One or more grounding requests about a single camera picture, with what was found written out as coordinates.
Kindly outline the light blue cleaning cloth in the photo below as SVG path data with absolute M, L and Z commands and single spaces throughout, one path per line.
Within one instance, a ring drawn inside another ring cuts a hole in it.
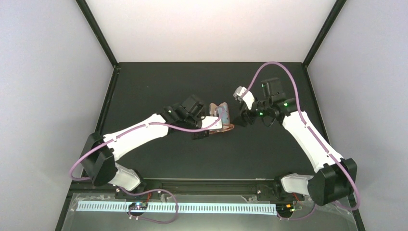
M 222 125 L 230 124 L 229 110 L 226 105 L 220 105 L 216 108 L 218 117 L 221 119 Z

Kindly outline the pink transparent sunglasses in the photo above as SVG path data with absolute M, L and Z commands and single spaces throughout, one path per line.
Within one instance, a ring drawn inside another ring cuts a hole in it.
M 221 128 L 217 128 L 217 129 L 211 129 L 210 132 L 212 133 L 217 133 L 217 132 L 226 132 L 229 130 L 234 129 L 234 125 L 233 124 L 228 124 L 228 125 L 223 125 Z

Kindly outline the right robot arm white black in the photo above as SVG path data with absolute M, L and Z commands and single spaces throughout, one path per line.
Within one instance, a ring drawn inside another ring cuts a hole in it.
M 356 193 L 357 164 L 345 159 L 323 139 L 309 120 L 305 111 L 297 109 L 295 98 L 287 98 L 278 78 L 261 82 L 264 98 L 257 99 L 247 88 L 238 87 L 233 96 L 240 102 L 240 115 L 236 118 L 242 126 L 252 125 L 257 118 L 270 117 L 277 121 L 297 141 L 308 157 L 313 175 L 289 173 L 277 177 L 275 197 L 288 201 L 294 193 L 311 197 L 323 206 Z

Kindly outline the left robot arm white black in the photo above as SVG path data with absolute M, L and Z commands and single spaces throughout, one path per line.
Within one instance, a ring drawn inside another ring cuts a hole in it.
M 75 181 L 89 180 L 94 186 L 111 184 L 127 191 L 133 191 L 142 184 L 138 172 L 118 163 L 130 151 L 175 130 L 196 133 L 206 137 L 209 130 L 218 128 L 220 119 L 205 115 L 204 104 L 196 96 L 188 97 L 182 103 L 164 107 L 160 112 L 121 131 L 101 135 L 89 135 L 81 157 L 70 169 L 82 165 L 85 177 L 71 177 Z

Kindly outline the brown plaid glasses case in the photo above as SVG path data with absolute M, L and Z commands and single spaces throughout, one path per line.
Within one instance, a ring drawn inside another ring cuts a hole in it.
M 226 102 L 223 102 L 219 105 L 215 103 L 210 103 L 209 104 L 209 115 L 220 117 L 223 129 L 229 129 L 231 127 L 229 107 Z

